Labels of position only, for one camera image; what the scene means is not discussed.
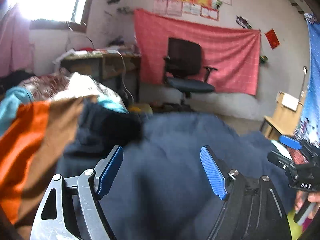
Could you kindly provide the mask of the navy puffer jacket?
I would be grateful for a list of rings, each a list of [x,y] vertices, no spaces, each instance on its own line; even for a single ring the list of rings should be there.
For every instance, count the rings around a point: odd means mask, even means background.
[[[260,132],[238,135],[213,114],[121,114],[87,102],[56,172],[78,176],[116,145],[124,159],[100,205],[117,239],[208,237],[222,202],[200,162],[205,145],[244,176],[269,176],[285,211],[293,209],[295,191],[267,159],[274,145]]]

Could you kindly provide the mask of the pink hanging clothes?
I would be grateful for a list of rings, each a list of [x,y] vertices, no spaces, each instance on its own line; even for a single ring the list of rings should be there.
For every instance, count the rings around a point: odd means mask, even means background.
[[[30,21],[17,6],[1,20],[1,77],[17,70],[33,70],[33,49],[29,40]]]

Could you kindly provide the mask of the wooden chair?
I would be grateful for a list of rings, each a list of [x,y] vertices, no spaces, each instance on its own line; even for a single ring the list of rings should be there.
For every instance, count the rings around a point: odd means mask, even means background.
[[[283,102],[296,100],[290,94],[279,91],[276,97],[276,109],[272,116],[264,116],[260,126],[260,132],[266,139],[278,140],[281,135],[293,136],[294,131],[300,121],[305,101],[305,92],[302,91],[302,98],[297,102],[297,107],[291,109]]]

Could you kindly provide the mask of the blue patterned curtain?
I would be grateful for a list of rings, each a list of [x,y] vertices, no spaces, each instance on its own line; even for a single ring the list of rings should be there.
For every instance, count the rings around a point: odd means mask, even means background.
[[[314,14],[304,16],[309,33],[310,68],[306,98],[296,127],[296,136],[319,147],[319,20]]]

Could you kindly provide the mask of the yellow green plastic bucket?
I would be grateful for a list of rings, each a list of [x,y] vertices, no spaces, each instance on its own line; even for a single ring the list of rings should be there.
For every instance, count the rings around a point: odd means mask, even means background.
[[[133,103],[127,108],[132,113],[153,114],[153,110],[148,103]]]

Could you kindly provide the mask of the colourful striped bed blanket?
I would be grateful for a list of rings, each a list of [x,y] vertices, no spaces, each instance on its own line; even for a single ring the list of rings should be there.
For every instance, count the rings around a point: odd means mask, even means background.
[[[129,114],[97,97],[31,102],[18,107],[1,136],[1,239],[29,239],[37,208],[55,171],[76,176],[130,140]]]

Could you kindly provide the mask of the wooden desk with shelf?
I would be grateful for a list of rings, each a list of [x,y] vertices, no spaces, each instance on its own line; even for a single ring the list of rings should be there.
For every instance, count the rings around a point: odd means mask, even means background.
[[[133,52],[105,51],[79,51],[61,61],[61,67],[69,72],[79,72],[93,76],[99,83],[114,81],[116,91],[125,90],[125,75],[135,74],[135,88],[126,94],[135,102],[139,101],[140,93],[140,64],[141,55]]]

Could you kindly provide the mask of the floral pillow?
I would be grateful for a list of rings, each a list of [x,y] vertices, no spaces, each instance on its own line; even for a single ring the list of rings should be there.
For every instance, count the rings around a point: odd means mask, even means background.
[[[18,86],[25,88],[32,96],[33,101],[52,99],[58,92],[68,88],[72,74],[65,68],[43,76],[33,76],[23,80]]]

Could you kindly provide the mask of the black office chair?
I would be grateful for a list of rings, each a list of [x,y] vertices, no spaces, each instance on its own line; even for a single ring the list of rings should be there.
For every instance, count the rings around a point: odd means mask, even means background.
[[[163,82],[182,94],[181,107],[193,93],[208,94],[215,87],[208,83],[210,74],[218,69],[202,65],[202,48],[199,44],[180,38],[168,38],[168,52],[164,60]]]

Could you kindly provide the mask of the window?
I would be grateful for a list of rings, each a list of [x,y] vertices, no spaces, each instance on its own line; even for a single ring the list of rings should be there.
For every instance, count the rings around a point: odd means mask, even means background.
[[[87,31],[93,0],[2,0],[7,9],[16,7],[31,30]]]

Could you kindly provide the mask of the red checked wall cloth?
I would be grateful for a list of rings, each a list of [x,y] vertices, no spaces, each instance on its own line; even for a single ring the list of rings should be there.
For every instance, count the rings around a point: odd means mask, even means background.
[[[252,29],[231,29],[163,17],[144,9],[134,12],[135,35],[141,55],[140,79],[160,85],[164,76],[164,57],[169,39],[197,44],[187,49],[192,60],[201,56],[201,70],[193,79],[205,77],[205,67],[213,68],[208,77],[218,93],[255,96],[258,89],[261,34]]]

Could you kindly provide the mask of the red paper on wall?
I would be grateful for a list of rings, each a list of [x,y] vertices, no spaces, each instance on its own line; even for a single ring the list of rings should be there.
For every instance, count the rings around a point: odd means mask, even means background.
[[[268,32],[265,33],[265,37],[269,42],[269,45],[271,47],[272,50],[274,50],[275,48],[277,48],[277,46],[280,45],[280,42],[276,36],[276,33],[273,29],[269,30]]]

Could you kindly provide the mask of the paper certificates on wall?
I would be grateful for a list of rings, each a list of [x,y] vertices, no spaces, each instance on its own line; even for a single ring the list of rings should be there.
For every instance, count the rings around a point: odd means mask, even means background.
[[[193,15],[218,21],[223,4],[231,5],[232,0],[154,0],[153,12],[176,17]]]

